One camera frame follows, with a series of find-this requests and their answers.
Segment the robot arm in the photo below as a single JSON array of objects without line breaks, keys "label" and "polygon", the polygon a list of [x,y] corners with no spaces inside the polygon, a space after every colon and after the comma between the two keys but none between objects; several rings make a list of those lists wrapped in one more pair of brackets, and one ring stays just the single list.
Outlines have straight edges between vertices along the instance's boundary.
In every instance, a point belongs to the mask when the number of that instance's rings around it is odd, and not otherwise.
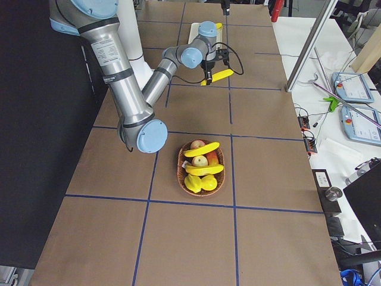
[{"label": "robot arm", "polygon": [[145,62],[133,1],[50,1],[51,27],[88,41],[111,89],[119,116],[118,132],[130,150],[156,153],[167,127],[153,106],[180,65],[194,69],[216,56],[217,26],[199,25],[191,43],[169,47],[154,70]]}]

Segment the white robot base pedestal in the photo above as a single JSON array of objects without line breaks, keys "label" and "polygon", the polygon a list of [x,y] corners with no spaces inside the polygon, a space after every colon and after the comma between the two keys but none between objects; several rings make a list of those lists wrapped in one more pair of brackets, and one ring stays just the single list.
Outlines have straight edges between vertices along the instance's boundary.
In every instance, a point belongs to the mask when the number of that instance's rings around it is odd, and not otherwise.
[{"label": "white robot base pedestal", "polygon": [[123,48],[138,82],[140,85],[145,85],[148,79],[152,76],[153,71],[143,56],[133,1],[119,1],[117,16],[120,22],[118,34]]}]

